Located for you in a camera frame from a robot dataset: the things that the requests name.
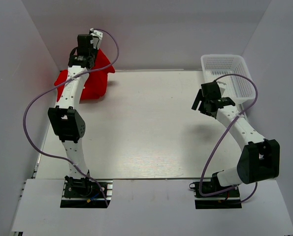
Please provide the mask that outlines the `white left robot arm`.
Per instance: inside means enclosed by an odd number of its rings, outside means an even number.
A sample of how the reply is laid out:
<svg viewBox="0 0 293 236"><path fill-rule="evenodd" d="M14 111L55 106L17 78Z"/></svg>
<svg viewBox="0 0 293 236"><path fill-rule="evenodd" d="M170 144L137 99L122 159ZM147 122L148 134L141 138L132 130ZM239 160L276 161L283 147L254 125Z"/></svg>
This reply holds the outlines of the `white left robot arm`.
<svg viewBox="0 0 293 236"><path fill-rule="evenodd" d="M80 172L89 173L82 149L86 125L77 109L89 77L87 71L95 65L101 41L100 31L78 35L78 45L70 53L66 75L66 80L71 81L63 85L63 92L55 107L48 109L53 131L62 142L67 159L72 162L69 164L68 176L74 179L84 177Z"/></svg>

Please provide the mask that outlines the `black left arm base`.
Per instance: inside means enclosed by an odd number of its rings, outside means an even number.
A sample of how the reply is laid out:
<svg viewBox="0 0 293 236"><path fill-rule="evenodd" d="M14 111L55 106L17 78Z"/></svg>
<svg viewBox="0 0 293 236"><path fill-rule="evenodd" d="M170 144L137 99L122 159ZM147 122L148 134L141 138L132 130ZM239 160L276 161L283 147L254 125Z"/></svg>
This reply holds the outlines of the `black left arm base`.
<svg viewBox="0 0 293 236"><path fill-rule="evenodd" d="M65 198L102 198L100 187L86 178L72 178L65 176Z"/></svg>

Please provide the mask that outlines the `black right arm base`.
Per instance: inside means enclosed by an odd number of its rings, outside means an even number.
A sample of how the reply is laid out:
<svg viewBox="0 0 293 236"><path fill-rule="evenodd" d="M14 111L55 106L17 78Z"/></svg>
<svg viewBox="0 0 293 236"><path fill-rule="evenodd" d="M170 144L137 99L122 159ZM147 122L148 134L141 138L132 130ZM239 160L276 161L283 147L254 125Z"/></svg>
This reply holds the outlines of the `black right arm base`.
<svg viewBox="0 0 293 236"><path fill-rule="evenodd" d="M195 192L196 198L204 198L204 196L202 196L199 192L199 181L190 183L189 188ZM214 184L212 181L209 180L209 181L203 181L201 191L203 194L210 194L210 193L221 191L227 188L229 188L229 186L227 187L217 186L216 184ZM234 189L231 189L230 191L223 192L221 194L212 195L209 197L225 199L229 197L239 197L239 196L240 196L239 190L238 190L238 187L236 187Z"/></svg>

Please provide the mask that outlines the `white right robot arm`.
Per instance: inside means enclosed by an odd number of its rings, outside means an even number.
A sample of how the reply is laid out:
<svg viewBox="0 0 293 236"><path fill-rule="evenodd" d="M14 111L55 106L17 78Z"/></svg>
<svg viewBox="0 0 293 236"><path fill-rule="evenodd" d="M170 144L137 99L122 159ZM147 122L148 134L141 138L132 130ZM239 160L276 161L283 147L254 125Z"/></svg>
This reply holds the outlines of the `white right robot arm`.
<svg viewBox="0 0 293 236"><path fill-rule="evenodd" d="M192 106L202 114L215 118L230 133L241 149L237 166L216 172L204 194L224 191L235 185L250 184L276 178L280 171L280 145L258 133L239 114L234 101L222 97L217 82L201 86Z"/></svg>

